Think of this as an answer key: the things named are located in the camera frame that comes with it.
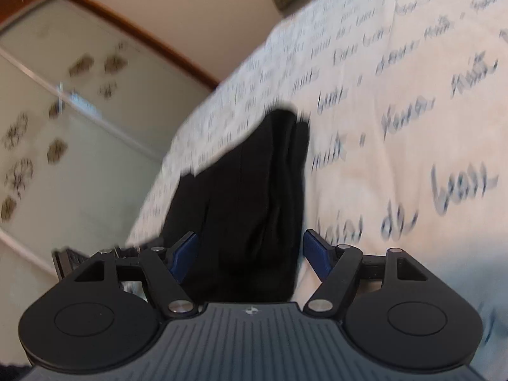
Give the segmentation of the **black pants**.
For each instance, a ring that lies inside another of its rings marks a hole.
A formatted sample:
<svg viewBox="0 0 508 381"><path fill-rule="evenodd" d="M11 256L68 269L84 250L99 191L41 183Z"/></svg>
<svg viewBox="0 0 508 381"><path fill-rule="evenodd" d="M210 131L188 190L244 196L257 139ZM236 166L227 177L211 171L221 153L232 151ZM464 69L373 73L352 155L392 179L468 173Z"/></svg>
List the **black pants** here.
<svg viewBox="0 0 508 381"><path fill-rule="evenodd" d="M309 134L308 123L295 113L272 110L218 161L181 177L160 235L172 246L185 233L196 233L196 260L182 281L194 302L291 298Z"/></svg>

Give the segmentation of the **white script-print bedspread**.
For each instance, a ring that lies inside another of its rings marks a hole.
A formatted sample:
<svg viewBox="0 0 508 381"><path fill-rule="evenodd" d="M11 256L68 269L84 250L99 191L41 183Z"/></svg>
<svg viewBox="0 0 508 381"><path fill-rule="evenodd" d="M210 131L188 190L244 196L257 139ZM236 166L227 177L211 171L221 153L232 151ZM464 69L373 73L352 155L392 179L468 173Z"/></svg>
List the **white script-print bedspread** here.
<svg viewBox="0 0 508 381"><path fill-rule="evenodd" d="M507 348L507 0L314 0L190 114L128 241L158 233L178 178L276 102L310 120L305 224L400 246Z"/></svg>

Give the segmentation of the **brown wooden door frame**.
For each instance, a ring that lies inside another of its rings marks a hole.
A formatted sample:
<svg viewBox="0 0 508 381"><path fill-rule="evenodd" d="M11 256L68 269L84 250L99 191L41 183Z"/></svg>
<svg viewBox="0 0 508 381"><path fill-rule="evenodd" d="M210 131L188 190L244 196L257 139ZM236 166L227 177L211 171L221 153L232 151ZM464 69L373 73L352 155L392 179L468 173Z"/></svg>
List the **brown wooden door frame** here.
<svg viewBox="0 0 508 381"><path fill-rule="evenodd" d="M19 19L21 16L28 13L28 11L40 6L48 0L1 0L1 28L11 25L14 20ZM192 78L196 79L201 84L204 84L211 90L215 90L220 81L202 70L202 68L193 64L189 59L185 58L174 48L164 44L161 40L150 35L148 32L137 27L127 19L109 10L100 3L93 0L69 0L75 3L80 8L84 8L92 14L98 16L100 19L114 26L116 29L121 30L129 37L138 40L158 55L162 56L170 63L174 64L181 70L188 73Z"/></svg>

